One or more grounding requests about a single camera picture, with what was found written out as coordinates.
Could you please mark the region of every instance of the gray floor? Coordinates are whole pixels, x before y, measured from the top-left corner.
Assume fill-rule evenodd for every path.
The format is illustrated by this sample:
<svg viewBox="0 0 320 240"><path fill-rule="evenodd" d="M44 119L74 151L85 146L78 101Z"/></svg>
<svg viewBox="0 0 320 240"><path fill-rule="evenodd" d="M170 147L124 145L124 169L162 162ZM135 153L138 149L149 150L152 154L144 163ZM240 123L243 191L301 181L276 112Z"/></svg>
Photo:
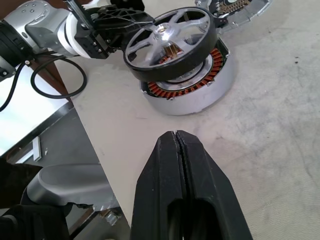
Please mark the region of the gray floor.
<svg viewBox="0 0 320 240"><path fill-rule="evenodd" d="M59 164L98 163L98 157L75 109L62 117L40 135L42 159L26 163L42 167ZM67 216L68 226L72 226L85 212L85 209L73 207ZM105 219L96 217L75 239L76 240L128 240L130 228L123 216L111 227Z"/></svg>

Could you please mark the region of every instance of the wheel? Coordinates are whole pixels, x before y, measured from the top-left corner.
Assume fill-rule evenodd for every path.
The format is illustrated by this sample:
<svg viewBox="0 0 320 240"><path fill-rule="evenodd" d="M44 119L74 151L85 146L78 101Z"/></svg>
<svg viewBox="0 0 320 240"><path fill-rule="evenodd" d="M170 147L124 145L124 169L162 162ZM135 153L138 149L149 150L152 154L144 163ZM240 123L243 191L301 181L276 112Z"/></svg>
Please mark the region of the wheel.
<svg viewBox="0 0 320 240"><path fill-rule="evenodd" d="M194 35L200 37L194 41ZM123 58L137 79L163 82L203 63L216 42L212 14L203 8L184 7L158 16L154 25L140 29L129 41Z"/></svg>

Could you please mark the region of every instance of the black tire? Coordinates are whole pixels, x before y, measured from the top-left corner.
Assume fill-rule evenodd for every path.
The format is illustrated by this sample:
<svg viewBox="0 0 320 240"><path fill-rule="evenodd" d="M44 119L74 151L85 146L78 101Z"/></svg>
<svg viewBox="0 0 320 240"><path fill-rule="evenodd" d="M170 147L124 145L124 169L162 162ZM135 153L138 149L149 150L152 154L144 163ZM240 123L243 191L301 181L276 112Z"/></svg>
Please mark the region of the black tire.
<svg viewBox="0 0 320 240"><path fill-rule="evenodd" d="M182 7L179 9L187 9L187 8L195 8L198 9L198 7ZM126 52L123 52L123 59L125 64L130 68L132 74L143 82L163 82L168 81L172 79L176 79L180 77L181 75L191 71L195 67L197 67L199 64L201 64L206 57L210 54L210 52L215 48L215 45L217 43L217 33L216 33L216 27L214 23L214 17L213 15L207 11L204 8L201 8L204 12L206 12L209 15L210 18L210 24L209 29L207 33L205 34L202 41L194 47L193 50L185 54L183 57L178 58L177 60L171 61L168 64L161 65L161 66L155 66L155 67L137 67L132 65L129 61L126 59Z"/></svg>

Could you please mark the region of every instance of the white table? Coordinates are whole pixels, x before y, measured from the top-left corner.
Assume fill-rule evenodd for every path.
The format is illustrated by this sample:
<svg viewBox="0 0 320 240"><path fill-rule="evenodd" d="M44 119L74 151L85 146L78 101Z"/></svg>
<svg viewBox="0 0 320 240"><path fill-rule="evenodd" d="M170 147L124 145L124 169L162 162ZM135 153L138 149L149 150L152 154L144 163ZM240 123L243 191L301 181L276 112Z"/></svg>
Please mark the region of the white table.
<svg viewBox="0 0 320 240"><path fill-rule="evenodd" d="M194 5L144 2L154 17ZM129 224L136 181L157 138L185 130L230 179L254 239L319 239L319 10L318 0L275 0L262 16L224 34L237 62L235 83L198 114L153 109L121 52L76 59L89 83L73 103ZM57 65L67 89L78 88L77 71Z"/></svg>

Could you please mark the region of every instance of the circuit board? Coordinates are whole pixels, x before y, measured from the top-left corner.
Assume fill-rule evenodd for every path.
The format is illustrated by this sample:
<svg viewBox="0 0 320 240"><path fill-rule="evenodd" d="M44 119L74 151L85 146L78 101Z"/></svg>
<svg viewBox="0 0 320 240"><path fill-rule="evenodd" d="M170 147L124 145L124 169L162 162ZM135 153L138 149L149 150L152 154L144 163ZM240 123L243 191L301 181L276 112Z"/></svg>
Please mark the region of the circuit board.
<svg viewBox="0 0 320 240"><path fill-rule="evenodd" d="M218 0L216 3L217 15L235 14L251 2L252 0Z"/></svg>

